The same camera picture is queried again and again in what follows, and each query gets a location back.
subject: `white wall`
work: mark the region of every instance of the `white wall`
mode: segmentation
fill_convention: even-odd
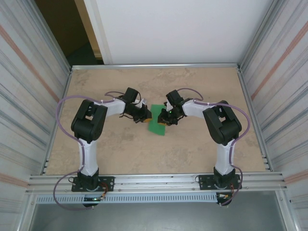
[[[106,64],[238,62],[272,0],[85,0]]]

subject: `beige tabletop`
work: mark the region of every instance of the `beige tabletop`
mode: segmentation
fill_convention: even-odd
[[[193,88],[205,102],[226,100],[248,113],[235,68],[170,68],[170,69],[100,69],[75,70],[67,96],[86,95],[95,99],[110,99],[110,90],[125,92],[134,88],[151,104],[162,104],[166,94],[183,87]],[[194,92],[181,91],[183,98],[197,97]],[[81,99],[65,102],[61,115],[63,127],[71,134],[70,125]],[[245,117],[235,111],[243,130]],[[160,174],[213,172],[216,143],[211,139],[206,123],[196,117],[183,118],[177,126],[166,127],[165,136],[148,130],[147,123],[135,124],[117,115],[106,118],[98,139],[97,162],[100,174]],[[265,171],[253,127],[236,143],[234,163],[243,171]],[[77,170],[77,142],[57,130],[48,175],[66,174]]]

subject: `green sponge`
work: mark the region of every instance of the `green sponge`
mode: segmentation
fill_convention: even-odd
[[[165,135],[165,129],[166,129],[166,126],[158,124],[157,122],[157,118],[163,108],[166,108],[163,104],[152,104],[151,112],[152,112],[153,119],[149,123],[149,131],[157,135],[160,135],[160,136]]]

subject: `enclosure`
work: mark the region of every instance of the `enclosure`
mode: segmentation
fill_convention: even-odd
[[[70,66],[33,1],[0,2],[0,229],[308,229],[307,5],[84,0],[105,65]],[[159,136],[119,115],[105,119],[97,141],[99,174],[114,177],[113,191],[91,211],[55,203],[53,193],[79,209],[99,194],[72,192],[70,176],[53,192],[80,165],[77,142],[58,129],[58,102],[109,100],[106,92],[128,87],[149,108],[185,87],[249,115],[251,128],[234,151],[242,189],[231,204],[216,204],[228,190],[205,191],[196,180],[213,174],[217,158],[203,119],[185,117]],[[60,108],[72,135],[81,102]],[[234,112],[242,134],[246,118]]]

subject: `purple cable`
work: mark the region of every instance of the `purple cable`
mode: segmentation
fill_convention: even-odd
[[[62,176],[58,181],[57,183],[54,185],[54,188],[53,188],[53,199],[54,201],[56,202],[56,204],[58,206],[60,206],[61,208],[64,208],[64,209],[67,209],[67,210],[71,210],[71,211],[80,211],[80,210],[87,210],[87,209],[91,209],[91,207],[87,207],[87,208],[69,208],[69,207],[66,207],[62,204],[60,204],[58,201],[57,201],[57,198],[56,198],[56,188],[58,186],[58,184],[60,183],[60,181],[62,181],[65,177],[69,176],[69,175],[73,175],[73,174],[76,174],[78,172],[80,172],[84,165],[85,165],[85,148],[83,146],[83,143],[77,139],[76,137],[72,136],[71,134],[69,134],[61,125],[60,123],[60,119],[59,119],[59,110],[60,110],[60,106],[61,104],[65,101],[65,100],[68,100],[68,99],[73,99],[73,98],[81,98],[81,99],[86,99],[86,100],[91,100],[93,102],[96,102],[96,103],[101,103],[101,101],[99,100],[95,100],[95,99],[92,99],[90,97],[87,97],[87,96],[83,96],[83,95],[71,95],[71,96],[67,96],[63,99],[61,99],[59,102],[58,102],[58,105],[57,105],[57,108],[56,108],[56,121],[57,121],[57,124],[59,126],[59,128],[62,130],[62,132],[64,132],[65,135],[69,136],[70,138],[76,140],[78,143],[80,143],[81,145],[81,150],[82,150],[82,164],[81,164],[81,168],[78,169],[77,171],[74,171],[74,172],[70,172],[64,176]],[[108,101],[104,101],[105,103],[111,103],[113,102],[114,100],[108,100]]]
[[[105,93],[105,96],[110,96],[112,98],[115,98],[113,95],[111,95],[110,93],[118,93],[118,94],[122,94],[124,95],[124,93],[120,92],[120,91],[116,91],[116,90],[112,90],[112,91],[109,91],[109,92],[106,92]]]
[[[225,104],[225,103],[204,103],[204,102],[197,102],[197,101],[195,101],[194,103],[195,103],[195,104],[198,104],[198,105],[206,105],[206,106],[226,106],[226,107],[230,107],[230,108],[233,108],[233,109],[239,111],[240,113],[242,113],[242,114],[246,117],[246,119],[247,119],[247,128],[246,128],[246,130],[243,132],[242,135],[240,135],[238,138],[236,138],[236,139],[231,143],[230,152],[229,152],[229,164],[230,164],[233,168],[235,168],[235,169],[237,169],[237,170],[240,171],[240,173],[241,173],[241,182],[240,182],[240,184],[239,184],[239,187],[238,187],[237,190],[235,191],[235,193],[232,195],[232,197],[231,197],[228,201],[226,201],[226,202],[224,202],[224,203],[221,204],[221,205],[225,205],[225,204],[227,204],[228,202],[230,202],[230,201],[236,196],[236,194],[237,194],[237,193],[239,192],[239,190],[240,190],[240,187],[242,186],[242,182],[243,182],[243,172],[242,172],[242,170],[241,170],[239,167],[237,167],[237,166],[235,166],[235,165],[232,164],[232,160],[231,160],[231,159],[232,159],[232,150],[233,150],[233,145],[234,145],[240,138],[242,138],[244,135],[246,135],[247,132],[249,131],[249,129],[250,129],[250,119],[249,119],[249,116],[248,116],[242,109],[240,109],[240,108],[238,108],[238,107],[236,107],[236,106],[233,106],[233,105],[229,105],[229,104]]]
[[[203,100],[203,96],[198,91],[196,91],[194,89],[191,89],[191,88],[180,88],[180,89],[177,89],[177,91],[180,91],[180,90],[191,90],[193,92],[196,92],[201,97],[201,99],[195,98],[195,100],[200,100],[200,101]]]

